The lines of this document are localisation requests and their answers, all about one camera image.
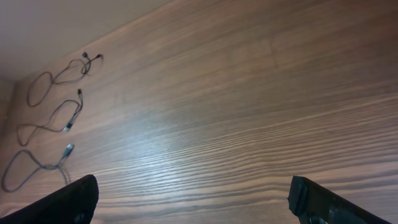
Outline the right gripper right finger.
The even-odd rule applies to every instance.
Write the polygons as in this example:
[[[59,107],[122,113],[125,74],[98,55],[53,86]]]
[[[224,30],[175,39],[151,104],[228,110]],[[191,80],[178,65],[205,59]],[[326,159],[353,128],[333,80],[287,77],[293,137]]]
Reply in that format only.
[[[288,201],[301,224],[389,223],[306,177],[292,177]]]

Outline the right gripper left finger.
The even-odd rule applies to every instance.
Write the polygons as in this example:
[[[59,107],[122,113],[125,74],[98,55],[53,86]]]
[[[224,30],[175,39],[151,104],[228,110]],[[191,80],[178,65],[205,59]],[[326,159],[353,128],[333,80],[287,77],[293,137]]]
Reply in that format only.
[[[86,175],[54,193],[1,218],[9,224],[90,224],[99,199],[96,177]]]

